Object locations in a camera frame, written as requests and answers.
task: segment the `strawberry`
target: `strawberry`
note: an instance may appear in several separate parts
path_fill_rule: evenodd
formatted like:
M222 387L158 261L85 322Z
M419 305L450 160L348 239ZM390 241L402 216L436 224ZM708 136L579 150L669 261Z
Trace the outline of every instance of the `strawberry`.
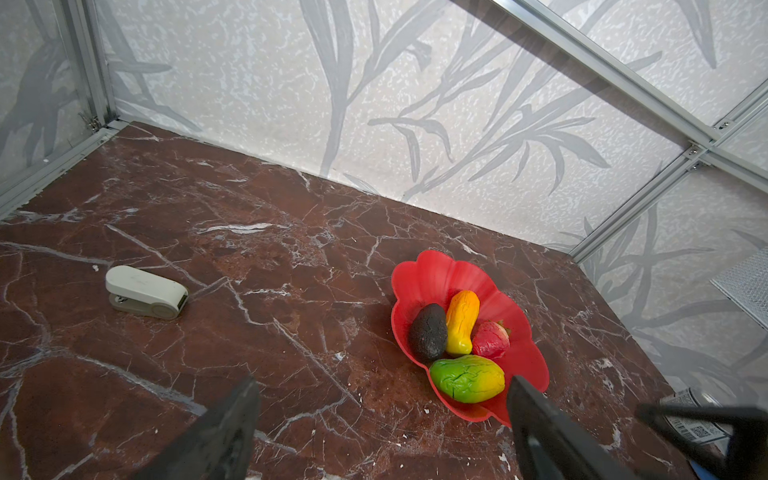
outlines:
M509 347L509 333L502 322L481 323L472 339L472 355L497 359L505 354Z

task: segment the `silver mesh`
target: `silver mesh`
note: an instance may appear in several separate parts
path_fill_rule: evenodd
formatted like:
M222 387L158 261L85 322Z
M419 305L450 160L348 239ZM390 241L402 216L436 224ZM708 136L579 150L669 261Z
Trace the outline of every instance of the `silver mesh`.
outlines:
M768 247L719 273L711 282L768 329Z

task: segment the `label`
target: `label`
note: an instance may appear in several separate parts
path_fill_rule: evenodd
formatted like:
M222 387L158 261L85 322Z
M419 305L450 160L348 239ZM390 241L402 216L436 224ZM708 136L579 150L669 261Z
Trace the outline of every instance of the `label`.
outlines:
M701 407L697 396L691 389L685 389L672 396L663 398L661 405L683 406L683 407ZM723 430L717 424L705 422L704 420L682 419L681 417L666 417L673 429L683 436L686 440L693 443L705 444L715 442L730 437L728 432Z

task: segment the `white stapler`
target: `white stapler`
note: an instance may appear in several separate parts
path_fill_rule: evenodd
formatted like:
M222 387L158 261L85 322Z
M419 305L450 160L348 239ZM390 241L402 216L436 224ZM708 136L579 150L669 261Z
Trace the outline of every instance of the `white stapler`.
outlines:
M117 310L171 320L187 302L184 285L128 265L107 272L109 303Z

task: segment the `plastic bowl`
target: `plastic bowl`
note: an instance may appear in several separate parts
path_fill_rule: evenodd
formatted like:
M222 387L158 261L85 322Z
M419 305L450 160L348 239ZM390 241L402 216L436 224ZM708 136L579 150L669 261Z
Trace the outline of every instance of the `plastic bowl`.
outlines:
M470 422L483 422L495 417L510 426L507 412L507 391L512 376L525 377L537 390L549 386L549 370L544 357L531 338L531 324L511 298L500 292L487 273L468 262L456 261L444 253L425 250L415 262L403 262L392 272L392 289L397 297L392 309L392 331L400 349L422 367L441 402L459 417ZM430 303L448 309L451 298L462 290L477 293L480 315L477 325L489 320L502 321L510 330L509 349L494 361L504 370L504 391L480 403L456 402L443 394L429 377L429 366L417 361L408 345L408 331L419 311Z

